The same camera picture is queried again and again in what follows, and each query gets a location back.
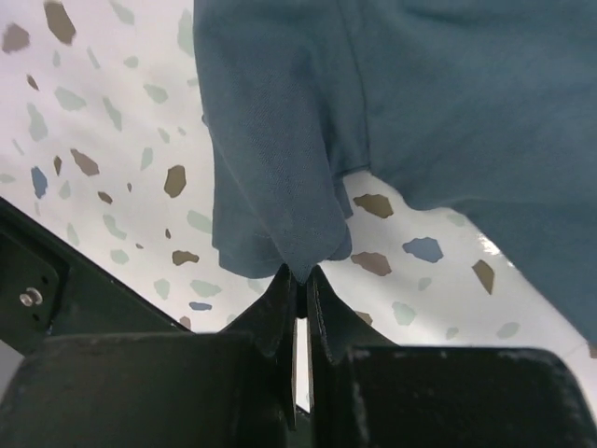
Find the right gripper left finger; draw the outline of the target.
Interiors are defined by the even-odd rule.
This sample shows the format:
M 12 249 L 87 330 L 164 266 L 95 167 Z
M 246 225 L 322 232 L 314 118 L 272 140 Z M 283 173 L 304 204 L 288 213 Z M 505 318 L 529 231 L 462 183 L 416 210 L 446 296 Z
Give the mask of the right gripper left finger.
M 55 337 L 1 402 L 5 447 L 286 447 L 297 284 L 282 267 L 217 333 Z

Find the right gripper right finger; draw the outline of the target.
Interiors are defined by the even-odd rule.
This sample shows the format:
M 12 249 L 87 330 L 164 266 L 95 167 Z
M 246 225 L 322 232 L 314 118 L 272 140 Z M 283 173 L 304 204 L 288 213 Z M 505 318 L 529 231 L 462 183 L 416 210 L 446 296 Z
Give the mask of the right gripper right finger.
M 592 447 L 575 376 L 528 347 L 398 345 L 335 293 L 305 286 L 316 447 Z

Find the slate blue t shirt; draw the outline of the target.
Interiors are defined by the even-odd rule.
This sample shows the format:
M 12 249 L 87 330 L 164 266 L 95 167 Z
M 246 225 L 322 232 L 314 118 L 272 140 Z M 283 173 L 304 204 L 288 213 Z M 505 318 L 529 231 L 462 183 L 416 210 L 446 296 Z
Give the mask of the slate blue t shirt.
M 592 1 L 198 1 L 222 268 L 350 256 L 345 176 L 465 215 L 596 339 Z

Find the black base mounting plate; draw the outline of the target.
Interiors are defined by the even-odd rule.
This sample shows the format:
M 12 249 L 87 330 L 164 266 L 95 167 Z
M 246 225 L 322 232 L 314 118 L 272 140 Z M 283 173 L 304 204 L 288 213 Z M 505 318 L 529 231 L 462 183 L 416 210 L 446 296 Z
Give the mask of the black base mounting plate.
M 22 355 L 48 336 L 183 326 L 8 201 L 1 202 L 1 340 Z

